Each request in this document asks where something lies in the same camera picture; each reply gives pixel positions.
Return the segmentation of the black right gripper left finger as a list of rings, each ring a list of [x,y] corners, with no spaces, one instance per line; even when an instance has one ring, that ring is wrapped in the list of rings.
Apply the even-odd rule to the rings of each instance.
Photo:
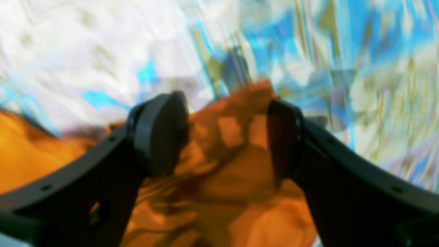
[[[1,246],[119,246],[144,179],[173,174],[187,120],[183,92],[160,94],[80,158],[1,195]]]

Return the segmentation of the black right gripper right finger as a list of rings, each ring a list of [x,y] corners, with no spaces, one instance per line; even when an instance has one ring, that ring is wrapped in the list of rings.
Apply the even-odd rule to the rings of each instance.
[[[324,247],[437,247],[438,195],[370,164],[283,100],[269,103],[272,162],[304,192]]]

